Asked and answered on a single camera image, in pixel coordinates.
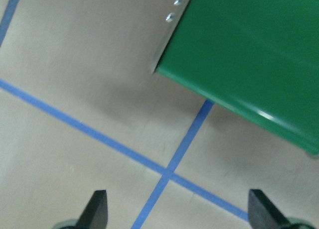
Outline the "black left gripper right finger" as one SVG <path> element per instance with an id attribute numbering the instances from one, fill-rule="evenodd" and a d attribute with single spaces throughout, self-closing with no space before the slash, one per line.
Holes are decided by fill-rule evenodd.
<path id="1" fill-rule="evenodd" d="M 289 220 L 260 189 L 248 193 L 248 221 L 253 229 L 287 229 Z"/>

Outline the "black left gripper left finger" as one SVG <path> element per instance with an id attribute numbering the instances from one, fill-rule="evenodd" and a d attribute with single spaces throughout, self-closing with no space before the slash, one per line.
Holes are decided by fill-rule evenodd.
<path id="1" fill-rule="evenodd" d="M 105 229 L 108 223 L 107 191 L 96 190 L 76 223 L 77 229 Z"/>

